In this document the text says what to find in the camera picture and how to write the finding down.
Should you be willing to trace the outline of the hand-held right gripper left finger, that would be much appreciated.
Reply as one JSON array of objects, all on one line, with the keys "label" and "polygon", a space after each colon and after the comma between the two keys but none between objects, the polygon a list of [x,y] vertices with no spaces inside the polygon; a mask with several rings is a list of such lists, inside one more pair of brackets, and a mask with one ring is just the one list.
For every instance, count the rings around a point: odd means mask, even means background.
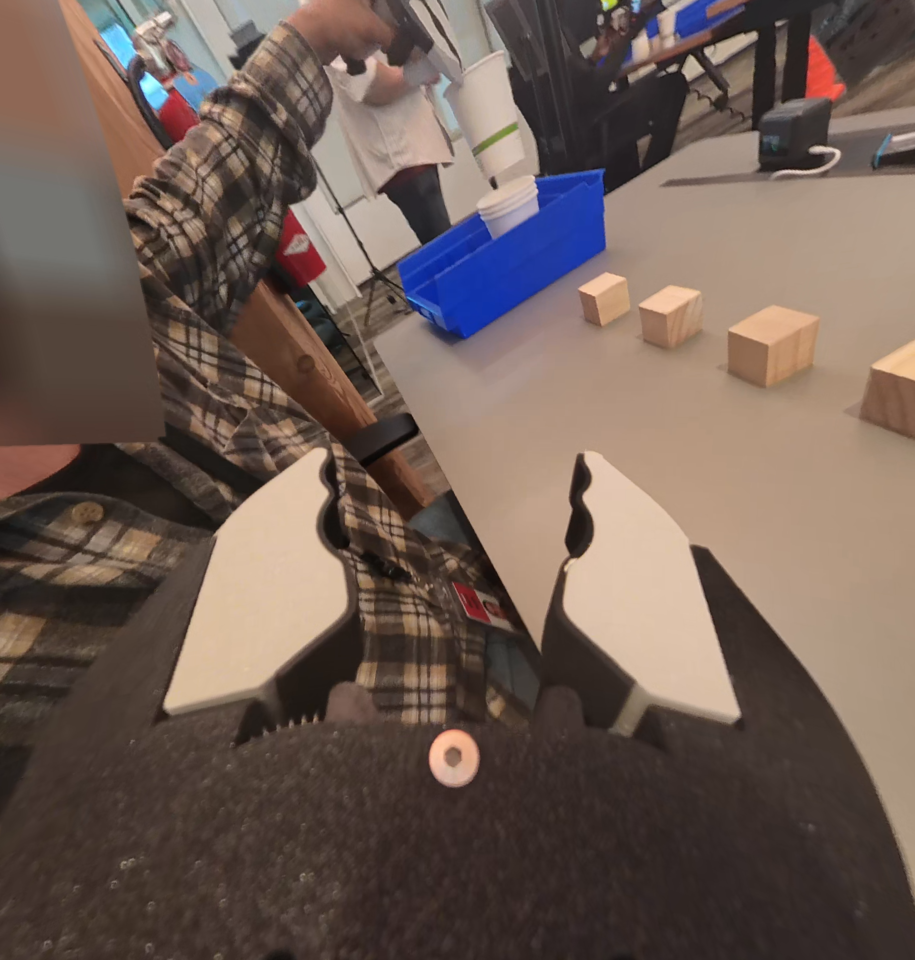
[{"label": "hand-held right gripper left finger", "polygon": [[336,460],[316,448],[219,528],[177,654],[168,717],[258,704],[274,727],[324,718],[364,654]]}]

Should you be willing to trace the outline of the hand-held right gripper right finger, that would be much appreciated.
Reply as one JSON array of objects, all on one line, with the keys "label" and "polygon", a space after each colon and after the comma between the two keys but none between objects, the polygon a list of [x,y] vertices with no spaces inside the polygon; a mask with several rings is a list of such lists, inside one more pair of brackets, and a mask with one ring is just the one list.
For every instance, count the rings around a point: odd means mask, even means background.
[{"label": "hand-held right gripper right finger", "polygon": [[541,685],[585,724],[633,736],[650,709],[733,726],[741,708],[688,536],[596,451],[575,457],[564,558],[541,636]]}]

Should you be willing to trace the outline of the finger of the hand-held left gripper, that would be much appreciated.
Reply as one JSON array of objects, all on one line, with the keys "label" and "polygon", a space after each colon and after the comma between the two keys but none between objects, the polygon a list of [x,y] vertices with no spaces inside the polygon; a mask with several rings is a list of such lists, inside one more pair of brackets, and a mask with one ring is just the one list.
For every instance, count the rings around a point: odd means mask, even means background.
[{"label": "finger of the hand-held left gripper", "polygon": [[441,1],[435,1],[435,16],[438,23],[436,30],[440,38],[438,45],[443,51],[442,56],[447,65],[444,72],[449,78],[461,78],[464,74],[464,63],[459,42],[449,14]]},{"label": "finger of the hand-held left gripper", "polygon": [[439,16],[437,2],[417,2],[417,20],[427,35],[425,55],[434,69],[439,73],[446,73],[448,68],[447,36],[442,28],[443,21]]}]

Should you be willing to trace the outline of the white cup green band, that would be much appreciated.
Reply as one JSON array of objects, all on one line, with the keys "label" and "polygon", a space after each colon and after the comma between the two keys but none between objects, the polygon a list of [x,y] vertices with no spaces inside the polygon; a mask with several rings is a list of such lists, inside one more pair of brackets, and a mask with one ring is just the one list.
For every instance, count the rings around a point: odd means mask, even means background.
[{"label": "white cup green band", "polygon": [[444,91],[475,162],[484,177],[497,180],[526,158],[519,115],[504,51],[468,67]]}]

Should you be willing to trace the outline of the white paper cup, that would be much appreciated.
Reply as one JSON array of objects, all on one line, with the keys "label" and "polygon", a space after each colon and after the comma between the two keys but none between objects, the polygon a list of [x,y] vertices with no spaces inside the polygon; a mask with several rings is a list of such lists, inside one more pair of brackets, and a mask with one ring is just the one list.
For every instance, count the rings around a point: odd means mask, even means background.
[{"label": "white paper cup", "polygon": [[475,209],[492,239],[505,236],[539,213],[536,176],[521,175],[492,189],[477,202]]}]

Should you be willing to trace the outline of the blue plastic bin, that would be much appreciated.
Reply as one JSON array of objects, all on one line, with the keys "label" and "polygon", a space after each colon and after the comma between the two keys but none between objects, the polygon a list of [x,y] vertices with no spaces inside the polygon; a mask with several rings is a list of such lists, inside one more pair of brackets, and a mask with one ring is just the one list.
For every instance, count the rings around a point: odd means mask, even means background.
[{"label": "blue plastic bin", "polygon": [[537,179],[535,216],[492,238],[479,214],[397,266],[403,294],[439,330],[467,339],[607,246],[605,171]]}]

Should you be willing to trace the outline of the wooden cube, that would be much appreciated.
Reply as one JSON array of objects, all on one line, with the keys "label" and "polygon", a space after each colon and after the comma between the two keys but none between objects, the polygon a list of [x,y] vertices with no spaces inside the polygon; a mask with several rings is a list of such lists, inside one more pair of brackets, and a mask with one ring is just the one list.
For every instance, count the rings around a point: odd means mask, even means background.
[{"label": "wooden cube", "polygon": [[668,285],[638,304],[643,342],[672,350],[704,330],[701,291]]},{"label": "wooden cube", "polygon": [[915,339],[871,365],[859,418],[915,440]]},{"label": "wooden cube", "polygon": [[728,329],[727,371],[759,388],[770,388],[814,364],[819,316],[771,305]]},{"label": "wooden cube", "polygon": [[603,272],[578,287],[582,315],[589,325],[603,328],[631,311],[626,277]]}]

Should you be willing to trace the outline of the person's left hand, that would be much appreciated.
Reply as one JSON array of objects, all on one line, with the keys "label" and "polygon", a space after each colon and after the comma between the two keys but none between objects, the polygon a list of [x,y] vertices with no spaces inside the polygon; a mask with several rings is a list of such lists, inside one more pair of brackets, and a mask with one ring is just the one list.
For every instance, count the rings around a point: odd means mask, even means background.
[{"label": "person's left hand", "polygon": [[394,30],[364,1],[307,1],[288,18],[322,65],[365,61],[392,43]]}]

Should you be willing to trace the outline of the small black monitor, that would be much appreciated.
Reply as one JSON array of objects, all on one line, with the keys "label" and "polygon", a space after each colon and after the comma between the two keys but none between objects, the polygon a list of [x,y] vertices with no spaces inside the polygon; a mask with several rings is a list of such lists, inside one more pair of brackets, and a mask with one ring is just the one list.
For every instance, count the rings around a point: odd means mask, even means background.
[{"label": "small black monitor", "polygon": [[487,1],[484,10],[521,77],[529,81],[547,76],[548,58],[536,1]]}]

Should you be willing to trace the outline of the red id badge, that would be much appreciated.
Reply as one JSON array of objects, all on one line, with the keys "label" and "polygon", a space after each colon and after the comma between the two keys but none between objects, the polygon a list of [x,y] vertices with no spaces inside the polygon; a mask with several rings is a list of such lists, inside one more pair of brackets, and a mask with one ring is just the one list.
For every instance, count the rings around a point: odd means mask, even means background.
[{"label": "red id badge", "polygon": [[514,631],[510,611],[497,597],[457,581],[451,582],[451,590],[466,618],[492,629]]}]

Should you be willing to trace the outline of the black tripod light stand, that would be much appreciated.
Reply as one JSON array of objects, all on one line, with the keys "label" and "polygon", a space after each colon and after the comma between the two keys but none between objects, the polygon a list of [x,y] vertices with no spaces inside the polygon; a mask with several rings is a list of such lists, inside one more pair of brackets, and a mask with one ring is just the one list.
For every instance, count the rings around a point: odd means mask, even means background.
[{"label": "black tripod light stand", "polygon": [[323,186],[330,206],[336,212],[337,216],[339,216],[344,222],[368,268],[370,286],[364,312],[364,325],[369,326],[370,324],[371,311],[372,307],[376,303],[377,290],[379,287],[383,288],[384,298],[391,306],[395,315],[408,312],[409,307],[407,306],[406,295],[400,281],[394,281],[386,269],[380,269],[377,267],[364,243],[364,240],[356,231],[353,222],[351,222],[346,208],[341,204],[334,188],[331,186],[329,179],[327,178],[326,174],[324,174],[320,162],[316,158],[313,158],[312,161],[317,172],[318,182]]}]

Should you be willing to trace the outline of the red fire extinguisher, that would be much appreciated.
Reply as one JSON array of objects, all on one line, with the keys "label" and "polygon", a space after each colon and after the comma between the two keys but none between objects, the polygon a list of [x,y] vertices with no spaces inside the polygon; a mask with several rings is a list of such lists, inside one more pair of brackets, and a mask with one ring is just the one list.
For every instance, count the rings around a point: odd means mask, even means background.
[{"label": "red fire extinguisher", "polygon": [[[217,80],[195,65],[171,38],[176,18],[170,10],[140,23],[132,34],[135,54],[126,66],[126,84],[136,108],[163,150],[200,122],[200,111]],[[273,267],[275,282],[292,296],[317,281],[326,264],[292,210],[285,210]]]}]

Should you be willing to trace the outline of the blue parts bin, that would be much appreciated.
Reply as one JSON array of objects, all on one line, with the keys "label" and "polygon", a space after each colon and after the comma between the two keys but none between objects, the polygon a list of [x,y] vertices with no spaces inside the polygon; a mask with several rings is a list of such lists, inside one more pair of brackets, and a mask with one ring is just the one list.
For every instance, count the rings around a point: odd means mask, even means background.
[{"label": "blue parts bin", "polygon": [[735,16],[744,6],[744,1],[688,1],[676,4],[670,10],[674,13],[674,35],[683,41],[701,34]]}]

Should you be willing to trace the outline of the black charger box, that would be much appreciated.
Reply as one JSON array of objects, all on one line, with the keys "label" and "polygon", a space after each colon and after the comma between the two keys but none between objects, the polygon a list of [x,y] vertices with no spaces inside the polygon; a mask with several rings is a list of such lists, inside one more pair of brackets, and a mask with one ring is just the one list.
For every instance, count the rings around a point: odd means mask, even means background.
[{"label": "black charger box", "polygon": [[833,102],[827,99],[794,99],[767,111],[758,126],[759,170],[778,173],[810,171],[826,162],[825,151]]}]

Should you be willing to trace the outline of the orange traffic cone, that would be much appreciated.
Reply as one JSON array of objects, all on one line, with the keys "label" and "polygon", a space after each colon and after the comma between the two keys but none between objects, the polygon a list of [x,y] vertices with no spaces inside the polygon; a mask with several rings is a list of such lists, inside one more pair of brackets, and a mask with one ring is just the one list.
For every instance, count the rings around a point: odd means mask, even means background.
[{"label": "orange traffic cone", "polygon": [[827,99],[837,102],[847,92],[836,67],[814,35],[809,36],[808,65],[805,77],[806,99]]}]

